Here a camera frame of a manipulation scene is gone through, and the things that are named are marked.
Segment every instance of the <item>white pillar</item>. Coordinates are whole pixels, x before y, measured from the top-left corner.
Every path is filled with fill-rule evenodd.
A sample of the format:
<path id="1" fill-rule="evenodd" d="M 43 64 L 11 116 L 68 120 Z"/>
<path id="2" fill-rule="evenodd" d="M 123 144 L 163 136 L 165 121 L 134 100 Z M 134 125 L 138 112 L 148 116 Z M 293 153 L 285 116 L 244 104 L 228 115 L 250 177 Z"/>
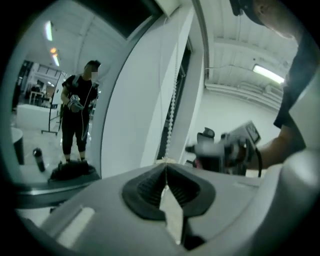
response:
<path id="1" fill-rule="evenodd" d="M 105 118 L 102 178 L 155 161 L 173 93 L 177 44 L 179 68 L 193 16 L 193 7 L 183 6 L 165 25 L 165 17 L 161 17 L 124 64 Z"/>
<path id="2" fill-rule="evenodd" d="M 204 92 L 204 44 L 198 17 L 195 15 L 190 28 L 189 39 L 192 45 L 188 70 L 176 120 L 171 135 L 169 157 L 184 164 L 185 147 L 194 130 Z"/>

